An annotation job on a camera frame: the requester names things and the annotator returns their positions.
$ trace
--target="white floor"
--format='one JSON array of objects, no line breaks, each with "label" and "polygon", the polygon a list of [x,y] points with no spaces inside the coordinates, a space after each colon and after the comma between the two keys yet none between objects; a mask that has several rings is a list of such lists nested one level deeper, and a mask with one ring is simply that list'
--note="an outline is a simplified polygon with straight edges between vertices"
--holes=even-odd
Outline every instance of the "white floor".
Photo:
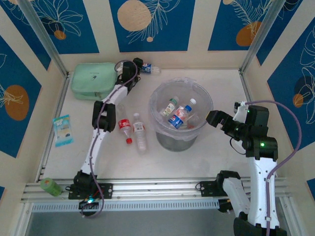
[{"label": "white floor", "polygon": [[[148,102],[153,91],[164,81],[190,77],[203,86],[212,97],[214,109],[233,115],[235,101],[246,100],[237,70],[164,70],[158,76],[141,74],[141,81],[123,103],[127,115],[139,112],[149,127]],[[76,100],[69,87],[61,115],[70,115],[74,143],[51,148],[44,177],[73,179],[86,158],[92,139],[92,101]],[[187,178],[215,177],[220,170],[238,171],[250,176],[245,156],[229,146],[229,137],[219,129],[206,125],[195,144],[184,152],[165,150],[153,129],[147,128],[149,152],[140,156],[136,145],[127,146],[115,130],[104,140],[99,157],[98,178]]]}]

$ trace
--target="transparent bin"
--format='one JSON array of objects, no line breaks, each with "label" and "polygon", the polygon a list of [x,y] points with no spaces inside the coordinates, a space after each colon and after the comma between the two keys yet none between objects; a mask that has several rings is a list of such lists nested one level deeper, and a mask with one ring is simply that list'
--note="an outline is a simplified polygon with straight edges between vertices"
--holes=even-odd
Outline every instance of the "transparent bin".
[{"label": "transparent bin", "polygon": [[[193,113],[199,116],[199,122],[192,129],[176,129],[159,112],[173,96],[179,97],[178,105],[189,103],[194,98],[197,104]],[[152,127],[156,132],[158,142],[169,151],[184,151],[190,148],[203,126],[207,114],[213,110],[213,103],[208,92],[190,78],[176,78],[161,84],[151,95],[149,102]]]}]

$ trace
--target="purple cable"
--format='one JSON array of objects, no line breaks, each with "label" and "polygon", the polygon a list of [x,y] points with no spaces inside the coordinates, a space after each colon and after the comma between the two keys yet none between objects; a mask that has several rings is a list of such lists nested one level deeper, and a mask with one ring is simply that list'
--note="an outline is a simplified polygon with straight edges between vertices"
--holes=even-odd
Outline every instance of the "purple cable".
[{"label": "purple cable", "polygon": [[[271,176],[274,174],[274,172],[279,169],[281,166],[283,166],[286,162],[288,162],[294,155],[295,153],[299,150],[301,142],[302,142],[302,129],[301,129],[301,125],[300,122],[298,120],[298,118],[296,117],[296,115],[293,113],[293,111],[291,111],[288,107],[286,107],[285,105],[283,105],[280,102],[276,102],[276,101],[271,101],[271,100],[260,100],[260,101],[254,101],[254,102],[247,102],[245,103],[246,105],[251,105],[251,104],[255,104],[255,103],[263,103],[263,102],[269,102],[269,103],[274,103],[278,106],[283,107],[284,109],[286,109],[294,118],[296,125],[297,125],[297,129],[298,129],[298,142],[297,145],[294,149],[294,151],[285,159],[283,160],[280,164],[278,164],[275,168],[273,168],[271,170],[271,172],[269,173],[269,175],[267,176],[266,179],[266,195],[267,195],[267,217],[270,218],[270,188],[269,188],[269,182],[268,180],[270,180]],[[266,236],[269,236],[270,234],[270,221],[267,221],[267,232],[266,232]]]},{"label": "purple cable", "polygon": [[[121,60],[121,61],[119,61],[119,62],[116,63],[116,65],[115,65],[115,67],[114,67],[114,69],[115,69],[116,72],[117,72],[116,66],[117,66],[119,63],[125,62],[125,61],[130,61],[130,60]],[[101,196],[101,198],[102,198],[102,206],[101,206],[100,210],[99,210],[97,213],[95,213],[94,215],[90,215],[90,216],[85,216],[85,215],[83,214],[83,209],[84,209],[84,207],[83,207],[83,208],[81,209],[81,214],[82,214],[82,217],[85,217],[85,218],[89,218],[89,219],[95,218],[96,216],[98,216],[99,214],[101,214],[101,212],[103,211],[103,208],[104,208],[104,202],[105,202],[104,194],[103,194],[103,191],[102,191],[102,189],[100,188],[100,186],[99,186],[99,184],[98,184],[98,182],[97,182],[97,180],[96,180],[96,177],[95,177],[95,174],[94,174],[93,168],[92,168],[92,158],[93,158],[93,157],[92,157],[92,153],[93,153],[93,149],[94,149],[95,143],[96,143],[96,141],[97,141],[97,139],[98,139],[98,137],[99,137],[99,120],[100,120],[100,117],[101,117],[101,115],[102,115],[102,113],[103,113],[103,111],[104,111],[104,108],[105,108],[106,103],[113,97],[113,95],[114,95],[119,89],[121,89],[123,86],[125,86],[126,84],[128,84],[129,82],[131,82],[132,80],[134,80],[134,78],[136,78],[136,76],[137,76],[137,74],[138,74],[138,67],[137,67],[137,65],[136,65],[133,61],[130,61],[130,62],[132,62],[132,63],[134,64],[134,66],[136,67],[136,73],[134,74],[134,76],[133,76],[130,80],[128,80],[127,82],[125,82],[125,83],[123,83],[121,86],[119,86],[119,87],[109,96],[109,98],[103,103],[103,106],[102,106],[102,108],[100,109],[100,112],[99,112],[98,117],[97,117],[97,121],[96,121],[96,125],[97,125],[97,135],[96,135],[96,137],[95,137],[95,139],[94,139],[94,141],[93,141],[93,143],[92,143],[92,147],[91,147],[91,151],[90,151],[90,169],[91,169],[91,174],[92,174],[93,180],[94,180],[94,182],[95,182],[95,184],[96,184],[96,186],[97,186],[97,189],[99,190],[99,194],[100,194],[100,196]]]}]

